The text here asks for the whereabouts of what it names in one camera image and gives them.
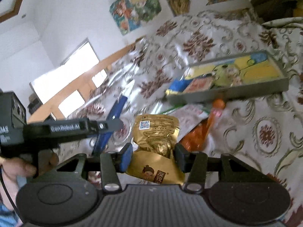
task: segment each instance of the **window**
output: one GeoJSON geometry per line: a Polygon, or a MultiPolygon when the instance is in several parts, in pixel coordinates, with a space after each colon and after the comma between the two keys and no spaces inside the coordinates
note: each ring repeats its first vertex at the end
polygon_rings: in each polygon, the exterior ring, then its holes
{"type": "Polygon", "coordinates": [[[67,118],[73,111],[80,108],[85,101],[78,91],[72,93],[69,97],[67,97],[61,104],[58,106],[64,117],[67,118]]]}
{"type": "MultiPolygon", "coordinates": [[[[98,63],[99,60],[92,46],[86,40],[60,67],[35,79],[31,86],[41,102],[45,104],[69,83],[98,63]]],[[[99,87],[106,76],[106,71],[102,70],[92,78],[92,81],[96,87],[99,87]]],[[[75,91],[59,105],[59,109],[67,117],[84,103],[80,93],[75,91]]]]}

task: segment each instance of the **small box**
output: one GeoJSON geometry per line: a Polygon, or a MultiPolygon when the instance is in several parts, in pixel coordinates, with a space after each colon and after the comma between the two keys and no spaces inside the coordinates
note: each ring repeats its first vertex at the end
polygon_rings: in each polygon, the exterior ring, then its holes
{"type": "Polygon", "coordinates": [[[182,79],[213,78],[212,86],[203,91],[168,94],[172,105],[210,102],[215,99],[247,99],[288,90],[289,79],[267,51],[256,51],[195,64],[182,79]]]}

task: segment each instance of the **qr code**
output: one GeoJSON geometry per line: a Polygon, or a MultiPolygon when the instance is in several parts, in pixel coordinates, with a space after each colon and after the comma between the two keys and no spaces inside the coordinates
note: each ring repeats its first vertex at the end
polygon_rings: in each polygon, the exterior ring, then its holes
{"type": "Polygon", "coordinates": [[[147,121],[140,121],[140,127],[139,130],[145,130],[145,129],[149,129],[149,120],[147,121]]]}

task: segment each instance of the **wrinkled fabric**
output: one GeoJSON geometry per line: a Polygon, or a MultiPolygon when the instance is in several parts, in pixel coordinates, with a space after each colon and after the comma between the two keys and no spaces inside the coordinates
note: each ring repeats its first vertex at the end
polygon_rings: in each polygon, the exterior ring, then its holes
{"type": "MultiPolygon", "coordinates": [[[[227,55],[266,49],[281,60],[290,78],[289,91],[227,103],[219,125],[207,139],[205,152],[220,157],[230,153],[280,182],[290,193],[287,226],[303,226],[303,68],[300,27],[270,28],[244,13],[203,11],[197,16],[178,16],[154,35],[145,37],[112,64],[105,82],[91,94],[92,100],[69,118],[87,116],[105,120],[121,94],[128,101],[121,114],[124,128],[111,137],[108,150],[120,150],[131,139],[131,127],[139,114],[156,114],[171,108],[165,90],[194,63],[227,55]],[[103,107],[101,113],[92,103],[103,107]]],[[[60,159],[79,152],[90,153],[88,140],[63,145],[60,159]]],[[[124,183],[143,183],[125,175],[124,183]]],[[[208,173],[206,186],[218,180],[208,173]]]]}

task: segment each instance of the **human hand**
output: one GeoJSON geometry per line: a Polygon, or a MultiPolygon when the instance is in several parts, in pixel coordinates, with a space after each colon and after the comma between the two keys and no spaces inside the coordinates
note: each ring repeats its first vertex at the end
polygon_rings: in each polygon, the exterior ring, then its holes
{"type": "MultiPolygon", "coordinates": [[[[53,153],[51,158],[49,159],[49,163],[47,163],[44,168],[39,169],[39,175],[44,172],[50,170],[52,167],[56,166],[59,162],[58,156],[53,153]]],[[[16,205],[16,196],[19,190],[17,183],[17,176],[21,177],[32,177],[36,174],[37,169],[29,164],[28,162],[20,159],[20,158],[12,158],[6,159],[3,164],[3,181],[5,183],[5,187],[12,198],[14,204],[16,205]]],[[[4,188],[0,185],[0,194],[2,196],[3,204],[7,207],[7,209],[13,211],[14,208],[11,205],[4,188]]]]}

